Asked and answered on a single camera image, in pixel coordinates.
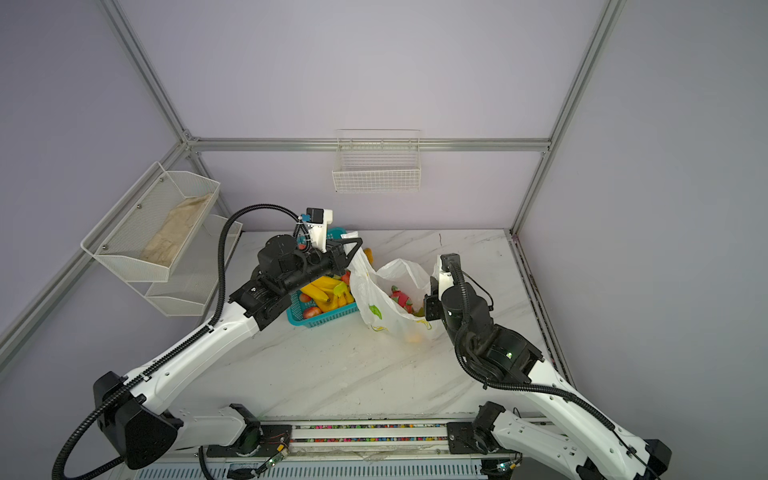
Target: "white wire basket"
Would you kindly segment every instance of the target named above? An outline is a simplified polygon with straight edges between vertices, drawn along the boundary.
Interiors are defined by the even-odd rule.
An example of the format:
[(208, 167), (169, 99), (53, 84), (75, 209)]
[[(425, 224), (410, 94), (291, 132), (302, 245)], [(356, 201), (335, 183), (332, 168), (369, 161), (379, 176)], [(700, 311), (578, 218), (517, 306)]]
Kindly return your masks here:
[[(203, 315), (219, 283), (219, 236), (226, 222), (225, 217), (208, 215), (170, 279), (152, 283), (146, 293), (134, 290), (165, 316)], [(232, 255), (242, 229), (240, 222), (234, 222), (230, 227), (224, 245), (225, 263)]]
[(417, 192), (418, 130), (339, 131), (333, 185), (344, 194)]
[[(157, 175), (154, 182), (111, 233), (100, 244), (92, 244), (94, 232), (102, 225), (102, 220), (81, 242), (83, 250), (124, 282), (167, 282), (219, 196), (220, 184), (210, 178), (187, 171), (166, 171), (160, 164), (154, 164), (147, 173), (151, 171)], [(197, 219), (169, 265), (141, 259), (144, 249), (162, 228), (171, 209), (184, 199), (208, 194), (210, 197), (198, 210)]]

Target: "white wall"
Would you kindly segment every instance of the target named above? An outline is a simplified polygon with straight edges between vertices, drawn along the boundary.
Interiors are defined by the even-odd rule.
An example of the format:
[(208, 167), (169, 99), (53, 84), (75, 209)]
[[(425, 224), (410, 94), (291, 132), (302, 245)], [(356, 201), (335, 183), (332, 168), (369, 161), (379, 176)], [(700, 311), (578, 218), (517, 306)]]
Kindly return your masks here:
[[(4, 329), (174, 137), (96, 2), (3, 2), (0, 72)], [(0, 382), (2, 477), (50, 478), (59, 449), (94, 408), (93, 382), (157, 355), (196, 321), (162, 317), (92, 266)], [(92, 429), (67, 473), (115, 456)]]
[(765, 478), (768, 4), (628, 2), (521, 239), (580, 390)]
[[(338, 194), (334, 152), (205, 152), (230, 208), (279, 204), (333, 209), (334, 226), (367, 230), (507, 228), (531, 182), (537, 152), (428, 152), (422, 186), (406, 194)], [(248, 230), (292, 230), (283, 215), (249, 214)]]
[(604, 0), (123, 4), (199, 137), (549, 137)]

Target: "robotic arm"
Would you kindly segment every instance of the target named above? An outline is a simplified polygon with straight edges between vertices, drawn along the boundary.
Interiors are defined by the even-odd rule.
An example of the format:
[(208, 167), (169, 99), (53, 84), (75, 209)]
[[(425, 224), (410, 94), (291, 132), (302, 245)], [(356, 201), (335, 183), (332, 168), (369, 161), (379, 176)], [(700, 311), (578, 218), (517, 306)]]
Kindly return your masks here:
[[(296, 220), (294, 235), (278, 235), (258, 253), (251, 280), (224, 305), (223, 239), (240, 215), (270, 208)], [(331, 210), (307, 209), (298, 217), (275, 205), (254, 205), (235, 213), (219, 245), (220, 291), (209, 321), (165, 353), (125, 376), (109, 372), (94, 384), (97, 408), (81, 423), (54, 463), (52, 478), (69, 480), (64, 466), (74, 445), (94, 422), (120, 456), (78, 480), (88, 480), (125, 462), (143, 468), (165, 452), (199, 445), (231, 445), (239, 455), (256, 447), (260, 423), (239, 404), (194, 418), (175, 418), (170, 404), (224, 353), (265, 329), (290, 307), (290, 295), (323, 275), (343, 275), (362, 245), (359, 238), (326, 240)], [(297, 248), (304, 232), (310, 242)], [(353, 244), (346, 252), (345, 246)], [(615, 425), (558, 375), (541, 352), (518, 333), (495, 325), (484, 299), (466, 284), (458, 255), (443, 255), (439, 278), (425, 298), (427, 320), (440, 319), (454, 344), (460, 366), (484, 386), (520, 392), (561, 427), (554, 435), (492, 402), (480, 408), (466, 429), (464, 445), (481, 454), (514, 450), (530, 455), (574, 480), (652, 480), (666, 471), (670, 450)]]

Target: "marble tabletop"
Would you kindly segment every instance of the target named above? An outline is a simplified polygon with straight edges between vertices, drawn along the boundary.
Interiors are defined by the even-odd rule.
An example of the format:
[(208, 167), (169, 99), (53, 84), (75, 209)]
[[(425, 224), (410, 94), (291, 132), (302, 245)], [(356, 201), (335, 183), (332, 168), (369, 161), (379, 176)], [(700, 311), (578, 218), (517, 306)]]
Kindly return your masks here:
[[(276, 232), (246, 232), (227, 268), (227, 294), (249, 278), (257, 252)], [(360, 231), (374, 268), (403, 258), (432, 274), (440, 253), (459, 253), (462, 268), (491, 292), (496, 323), (546, 352), (503, 230)], [(493, 401), (537, 412), (512, 392), (484, 390), (456, 362), (448, 335), (405, 343), (374, 332), (359, 313), (315, 328), (283, 313), (195, 379), (171, 410), (244, 404), (262, 420), (468, 418)]]

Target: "gray wall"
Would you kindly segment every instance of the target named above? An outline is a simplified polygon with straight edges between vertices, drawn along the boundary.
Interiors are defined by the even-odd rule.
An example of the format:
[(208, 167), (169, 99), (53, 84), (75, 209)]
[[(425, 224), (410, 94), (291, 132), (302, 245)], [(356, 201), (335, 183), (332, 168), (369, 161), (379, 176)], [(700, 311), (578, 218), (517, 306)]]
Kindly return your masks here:
[(765, 478), (768, 4), (628, 2), (521, 239), (579, 389)]
[[(4, 329), (174, 138), (95, 2), (3, 2), (0, 72)], [(0, 382), (3, 478), (50, 478), (93, 409), (93, 381), (162, 352), (196, 320), (166, 319), (103, 267), (89, 269)], [(113, 457), (92, 430), (68, 474)]]

